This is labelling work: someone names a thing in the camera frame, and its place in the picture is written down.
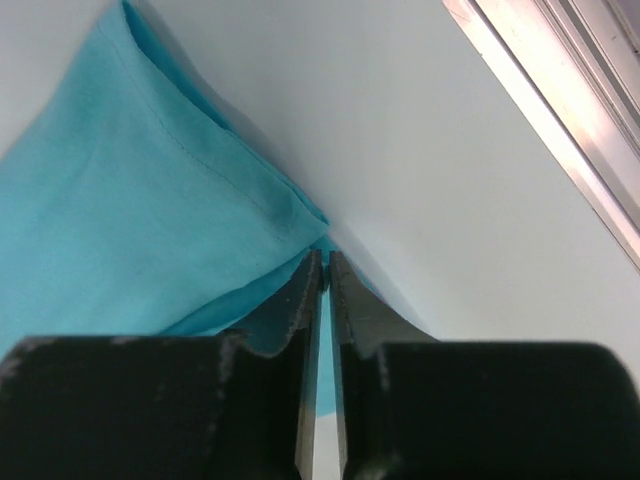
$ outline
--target turquoise cloth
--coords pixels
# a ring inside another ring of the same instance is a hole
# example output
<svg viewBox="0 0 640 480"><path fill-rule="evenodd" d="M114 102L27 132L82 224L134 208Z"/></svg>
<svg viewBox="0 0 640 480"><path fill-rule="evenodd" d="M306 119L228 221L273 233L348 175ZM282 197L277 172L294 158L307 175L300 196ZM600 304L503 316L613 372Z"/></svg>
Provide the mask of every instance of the turquoise cloth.
<svg viewBox="0 0 640 480"><path fill-rule="evenodd" d="M0 357L25 335L215 333L328 228L126 2L0 162L0 225Z"/></svg>
<svg viewBox="0 0 640 480"><path fill-rule="evenodd" d="M327 415L336 411L336 385L333 372L333 332L331 329L331 296L322 296L320 323L320 354L318 355L318 390L316 414Z"/></svg>

